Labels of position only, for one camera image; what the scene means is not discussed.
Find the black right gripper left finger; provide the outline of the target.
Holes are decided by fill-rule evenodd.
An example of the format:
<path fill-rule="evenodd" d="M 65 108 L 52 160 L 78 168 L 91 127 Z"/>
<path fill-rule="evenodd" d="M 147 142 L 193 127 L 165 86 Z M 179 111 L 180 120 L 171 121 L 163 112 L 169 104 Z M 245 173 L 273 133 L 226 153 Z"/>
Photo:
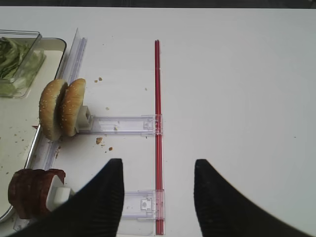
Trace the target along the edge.
<path fill-rule="evenodd" d="M 112 158 L 69 201 L 13 236 L 115 237 L 123 203 L 123 163 Z"/>

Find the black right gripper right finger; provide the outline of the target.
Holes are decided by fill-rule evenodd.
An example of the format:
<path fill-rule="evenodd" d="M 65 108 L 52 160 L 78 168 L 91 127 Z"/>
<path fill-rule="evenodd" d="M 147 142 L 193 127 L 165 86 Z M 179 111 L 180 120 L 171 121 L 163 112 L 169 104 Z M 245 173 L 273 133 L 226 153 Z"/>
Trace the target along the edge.
<path fill-rule="evenodd" d="M 227 182 L 205 159 L 195 162 L 194 204 L 204 237 L 306 237 Z"/>

